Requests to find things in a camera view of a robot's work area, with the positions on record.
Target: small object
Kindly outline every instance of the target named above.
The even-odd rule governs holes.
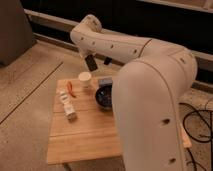
[[[95,71],[96,69],[98,69],[95,59],[93,58],[93,55],[88,55],[85,58],[85,61],[90,71]]]
[[[78,75],[82,87],[89,87],[92,75],[89,72],[82,72]]]
[[[72,91],[72,83],[70,81],[67,82],[67,90],[72,97],[76,98],[76,95]]]
[[[112,85],[100,87],[95,94],[97,103],[104,109],[112,109]]]
[[[112,78],[107,77],[107,78],[98,79],[98,85],[99,85],[99,87],[112,85]]]
[[[65,91],[60,91],[60,101],[64,105],[64,111],[68,120],[75,119],[76,113],[73,105],[70,102],[69,95]]]
[[[105,61],[104,61],[104,65],[109,65],[112,61],[112,58],[106,57]]]

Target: black wall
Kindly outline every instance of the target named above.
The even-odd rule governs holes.
[[[213,54],[213,14],[136,0],[21,0],[24,8],[80,21],[96,15],[116,31],[159,38]]]

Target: paper cup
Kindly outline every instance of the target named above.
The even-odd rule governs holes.
[[[89,72],[82,72],[78,75],[78,79],[81,82],[82,87],[89,87],[92,75]]]

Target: black bowl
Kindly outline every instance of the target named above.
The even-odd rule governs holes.
[[[100,87],[96,91],[95,99],[104,109],[112,109],[112,85]]]

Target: table leg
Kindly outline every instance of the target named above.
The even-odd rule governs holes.
[[[72,168],[69,166],[68,163],[63,163],[62,165],[66,171],[72,171]]]

